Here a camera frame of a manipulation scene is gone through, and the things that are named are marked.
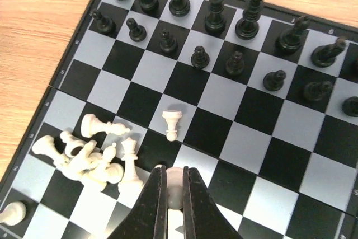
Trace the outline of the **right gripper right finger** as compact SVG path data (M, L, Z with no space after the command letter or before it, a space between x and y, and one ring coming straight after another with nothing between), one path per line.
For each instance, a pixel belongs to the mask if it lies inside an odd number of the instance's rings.
M226 239L242 236L221 214L198 169L183 169L184 238Z

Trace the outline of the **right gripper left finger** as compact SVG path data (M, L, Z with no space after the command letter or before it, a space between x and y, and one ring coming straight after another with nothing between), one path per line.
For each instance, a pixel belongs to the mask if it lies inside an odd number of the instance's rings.
M154 168L134 206L108 238L167 238L167 172L165 166Z

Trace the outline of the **white piece front row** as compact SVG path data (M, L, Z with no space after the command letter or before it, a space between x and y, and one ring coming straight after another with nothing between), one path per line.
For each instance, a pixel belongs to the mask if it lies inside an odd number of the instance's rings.
M26 206L23 202L16 201L9 203L1 213L1 223L8 226L14 226L23 221L27 213Z

